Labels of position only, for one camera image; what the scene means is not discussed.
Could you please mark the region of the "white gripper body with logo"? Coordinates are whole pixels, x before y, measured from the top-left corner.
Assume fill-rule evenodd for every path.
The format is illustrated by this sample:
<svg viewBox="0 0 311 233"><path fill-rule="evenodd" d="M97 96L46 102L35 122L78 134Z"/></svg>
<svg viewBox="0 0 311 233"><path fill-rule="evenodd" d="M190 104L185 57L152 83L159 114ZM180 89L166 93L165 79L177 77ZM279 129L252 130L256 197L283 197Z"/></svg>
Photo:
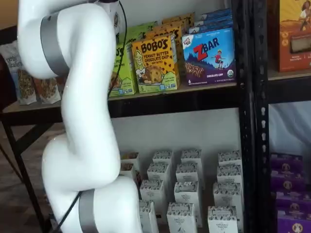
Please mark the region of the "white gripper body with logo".
<svg viewBox="0 0 311 233"><path fill-rule="evenodd" d="M115 33L120 32L121 16L119 14L120 1L119 0L105 0L104 9L114 26Z"/></svg>

